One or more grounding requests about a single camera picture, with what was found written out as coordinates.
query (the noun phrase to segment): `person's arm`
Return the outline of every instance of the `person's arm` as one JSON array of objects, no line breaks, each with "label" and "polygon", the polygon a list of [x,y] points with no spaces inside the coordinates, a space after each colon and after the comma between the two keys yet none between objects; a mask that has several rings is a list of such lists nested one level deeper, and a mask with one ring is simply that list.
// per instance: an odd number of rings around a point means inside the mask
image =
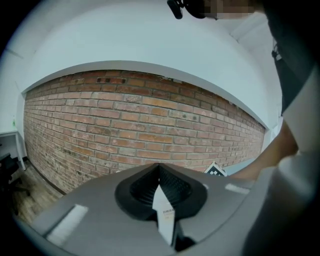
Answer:
[{"label": "person's arm", "polygon": [[230,177],[256,180],[262,169],[276,166],[283,158],[295,155],[298,151],[297,143],[285,121],[279,134],[269,146],[247,167],[232,174]]}]

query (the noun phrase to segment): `brick wall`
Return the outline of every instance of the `brick wall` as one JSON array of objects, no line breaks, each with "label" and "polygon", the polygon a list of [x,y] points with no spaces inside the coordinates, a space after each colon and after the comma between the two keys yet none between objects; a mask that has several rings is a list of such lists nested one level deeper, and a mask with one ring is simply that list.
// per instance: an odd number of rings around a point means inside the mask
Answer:
[{"label": "brick wall", "polygon": [[259,155],[265,129],[200,87],[120,70],[90,71],[26,95],[30,161],[66,192],[93,177],[166,162],[204,171]]}]

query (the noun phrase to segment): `white desk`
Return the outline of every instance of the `white desk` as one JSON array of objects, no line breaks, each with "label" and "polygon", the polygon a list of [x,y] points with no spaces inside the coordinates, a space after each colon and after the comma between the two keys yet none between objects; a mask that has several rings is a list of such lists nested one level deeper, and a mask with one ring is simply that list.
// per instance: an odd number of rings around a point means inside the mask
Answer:
[{"label": "white desk", "polygon": [[7,136],[15,136],[15,144],[16,144],[16,151],[18,153],[18,159],[21,162],[22,169],[25,170],[25,163],[22,159],[22,150],[19,143],[19,133],[17,130],[9,130],[9,131],[0,131],[0,138],[7,137]]}]

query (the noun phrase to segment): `black office chair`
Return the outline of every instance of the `black office chair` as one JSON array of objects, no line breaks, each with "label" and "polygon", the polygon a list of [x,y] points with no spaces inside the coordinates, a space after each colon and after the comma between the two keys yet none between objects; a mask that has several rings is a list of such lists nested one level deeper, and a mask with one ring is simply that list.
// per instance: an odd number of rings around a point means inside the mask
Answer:
[{"label": "black office chair", "polygon": [[13,209],[15,215],[18,215],[19,211],[14,203],[13,192],[21,191],[26,192],[27,196],[30,196],[28,189],[16,186],[17,183],[22,184],[21,178],[17,178],[15,181],[9,183],[12,180],[12,174],[19,169],[19,165],[11,157],[10,153],[0,156],[0,188],[5,198],[9,199],[10,206]]}]

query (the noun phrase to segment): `wooden floor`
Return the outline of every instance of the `wooden floor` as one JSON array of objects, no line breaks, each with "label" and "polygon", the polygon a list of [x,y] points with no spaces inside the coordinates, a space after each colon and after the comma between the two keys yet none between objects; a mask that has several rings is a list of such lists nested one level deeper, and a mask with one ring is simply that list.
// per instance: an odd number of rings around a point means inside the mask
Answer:
[{"label": "wooden floor", "polygon": [[53,189],[33,168],[29,161],[24,162],[26,170],[21,168],[13,175],[13,179],[20,177],[24,187],[30,191],[30,196],[21,191],[13,192],[13,201],[18,208],[18,217],[28,224],[31,224],[36,216],[43,210],[49,208],[63,195]]}]

